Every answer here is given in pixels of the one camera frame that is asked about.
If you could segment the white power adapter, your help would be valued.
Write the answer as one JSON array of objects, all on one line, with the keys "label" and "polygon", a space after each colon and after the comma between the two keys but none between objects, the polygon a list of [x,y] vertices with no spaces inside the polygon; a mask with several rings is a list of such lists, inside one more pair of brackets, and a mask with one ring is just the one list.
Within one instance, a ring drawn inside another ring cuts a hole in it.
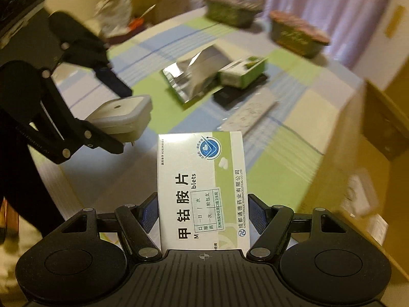
[{"label": "white power adapter", "polygon": [[152,110],[150,96],[131,96],[103,103],[86,120],[123,144],[133,143],[150,123]]}]

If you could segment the white green medicine box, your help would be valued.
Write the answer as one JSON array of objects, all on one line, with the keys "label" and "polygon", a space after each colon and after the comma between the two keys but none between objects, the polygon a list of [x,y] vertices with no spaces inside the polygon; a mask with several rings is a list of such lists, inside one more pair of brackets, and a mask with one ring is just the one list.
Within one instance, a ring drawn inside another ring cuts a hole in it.
[{"label": "white green medicine box", "polygon": [[249,210],[241,132],[162,134],[157,145],[162,250],[248,251]]}]

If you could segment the white remote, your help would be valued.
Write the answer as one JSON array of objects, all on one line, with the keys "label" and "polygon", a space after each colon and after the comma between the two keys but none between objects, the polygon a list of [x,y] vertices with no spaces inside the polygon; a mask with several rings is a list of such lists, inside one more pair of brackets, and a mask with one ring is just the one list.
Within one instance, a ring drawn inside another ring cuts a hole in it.
[{"label": "white remote", "polygon": [[234,113],[224,120],[218,131],[241,132],[244,136],[276,104],[276,96],[270,90],[258,90],[248,101],[235,109]]}]

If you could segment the silver foil pouch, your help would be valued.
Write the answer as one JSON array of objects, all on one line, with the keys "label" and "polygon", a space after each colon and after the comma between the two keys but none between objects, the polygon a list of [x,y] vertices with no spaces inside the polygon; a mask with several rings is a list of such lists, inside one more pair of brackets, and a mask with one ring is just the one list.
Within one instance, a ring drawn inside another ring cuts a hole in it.
[{"label": "silver foil pouch", "polygon": [[218,72],[231,62],[228,54],[211,45],[191,58],[168,65],[162,73],[179,102],[186,104],[203,95]]}]

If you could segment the green throat spray box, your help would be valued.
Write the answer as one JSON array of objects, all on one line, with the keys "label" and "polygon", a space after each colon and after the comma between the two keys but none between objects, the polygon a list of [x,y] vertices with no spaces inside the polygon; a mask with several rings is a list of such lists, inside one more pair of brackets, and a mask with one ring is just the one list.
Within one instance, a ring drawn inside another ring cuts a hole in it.
[{"label": "green throat spray box", "polygon": [[247,88],[264,73],[266,61],[267,58],[248,56],[229,63],[218,72],[221,85]]}]

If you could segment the clear plastic case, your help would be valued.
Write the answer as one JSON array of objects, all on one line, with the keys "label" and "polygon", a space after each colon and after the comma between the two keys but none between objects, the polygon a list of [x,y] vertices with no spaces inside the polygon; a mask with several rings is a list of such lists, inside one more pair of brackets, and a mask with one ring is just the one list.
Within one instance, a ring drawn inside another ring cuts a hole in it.
[{"label": "clear plastic case", "polygon": [[352,218],[356,218],[373,213],[378,206],[379,199],[370,176],[365,171],[350,175],[341,203],[342,209]]}]

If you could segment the crumpled white plastic bag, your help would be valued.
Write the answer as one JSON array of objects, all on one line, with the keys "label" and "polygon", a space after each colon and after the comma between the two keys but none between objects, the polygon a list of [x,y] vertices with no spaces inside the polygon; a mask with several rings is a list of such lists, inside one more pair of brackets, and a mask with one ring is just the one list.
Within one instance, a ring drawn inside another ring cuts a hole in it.
[{"label": "crumpled white plastic bag", "polygon": [[95,19],[102,37],[115,37],[129,32],[132,0],[104,0],[96,5]]}]

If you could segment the checked tablecloth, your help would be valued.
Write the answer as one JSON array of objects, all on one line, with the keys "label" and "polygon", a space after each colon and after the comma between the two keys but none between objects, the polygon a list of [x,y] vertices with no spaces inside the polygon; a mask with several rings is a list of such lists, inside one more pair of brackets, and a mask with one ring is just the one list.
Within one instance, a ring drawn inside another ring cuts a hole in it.
[{"label": "checked tablecloth", "polygon": [[263,19],[249,30],[236,30],[195,10],[113,48],[115,71],[134,93],[151,97],[151,120],[121,155],[84,147],[56,165],[32,153],[62,215],[68,218],[86,206],[105,213],[143,202],[157,188],[158,135],[214,131],[228,119],[230,111],[211,94],[181,105],[162,74],[170,63],[210,45],[233,59],[256,55],[267,60],[266,86],[277,103],[243,139],[249,192],[299,212],[336,208],[356,161],[362,80],[324,55],[308,60],[279,48],[269,30]]}]

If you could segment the brown cardboard box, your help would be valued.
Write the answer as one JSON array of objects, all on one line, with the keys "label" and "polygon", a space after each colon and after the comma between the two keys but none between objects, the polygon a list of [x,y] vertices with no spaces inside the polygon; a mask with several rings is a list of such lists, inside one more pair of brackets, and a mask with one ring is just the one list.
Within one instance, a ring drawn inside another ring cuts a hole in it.
[{"label": "brown cardboard box", "polygon": [[[389,228],[383,245],[364,232],[364,217],[342,209],[350,175],[365,171]],[[408,116],[367,81],[342,109],[299,212],[321,206],[345,219],[389,258],[397,280],[408,281]]]}]

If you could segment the left dark noodle bowl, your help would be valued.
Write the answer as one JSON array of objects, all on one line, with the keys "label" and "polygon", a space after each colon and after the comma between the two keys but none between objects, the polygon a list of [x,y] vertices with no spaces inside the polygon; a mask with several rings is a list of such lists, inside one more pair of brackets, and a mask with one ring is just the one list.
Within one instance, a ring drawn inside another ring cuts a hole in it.
[{"label": "left dark noodle bowl", "polygon": [[204,0],[206,17],[212,21],[236,28],[251,27],[256,15],[263,11],[252,0]]}]

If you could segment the dark noodle bowl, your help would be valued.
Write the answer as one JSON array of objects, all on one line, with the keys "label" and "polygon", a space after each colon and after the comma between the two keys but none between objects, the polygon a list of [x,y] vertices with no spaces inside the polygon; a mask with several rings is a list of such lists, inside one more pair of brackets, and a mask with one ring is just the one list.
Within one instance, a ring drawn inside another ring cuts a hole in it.
[{"label": "dark noodle bowl", "polygon": [[326,32],[292,13],[273,10],[269,14],[271,39],[304,58],[314,58],[331,44]]},{"label": "dark noodle bowl", "polygon": [[206,17],[212,21],[236,28],[251,27],[256,15],[263,11],[252,0],[204,0]]}]

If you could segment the right dark noodle bowl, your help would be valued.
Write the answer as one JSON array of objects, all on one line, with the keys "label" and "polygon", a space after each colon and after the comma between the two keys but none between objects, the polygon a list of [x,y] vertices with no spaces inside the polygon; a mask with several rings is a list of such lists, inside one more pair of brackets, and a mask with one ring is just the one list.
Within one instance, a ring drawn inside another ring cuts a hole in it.
[{"label": "right dark noodle bowl", "polygon": [[292,13],[273,10],[269,14],[271,39],[304,58],[314,58],[331,44],[326,32]]}]

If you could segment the yellow wall hanger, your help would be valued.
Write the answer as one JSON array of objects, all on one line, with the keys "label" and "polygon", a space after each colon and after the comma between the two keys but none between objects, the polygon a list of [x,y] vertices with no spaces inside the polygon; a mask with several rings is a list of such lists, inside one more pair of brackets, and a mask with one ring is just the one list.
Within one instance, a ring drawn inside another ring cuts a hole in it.
[{"label": "yellow wall hanger", "polygon": [[393,15],[390,18],[390,21],[385,29],[385,36],[388,39],[393,38],[394,34],[396,33],[398,26],[405,15],[406,8],[402,5],[398,5],[393,12]]}]

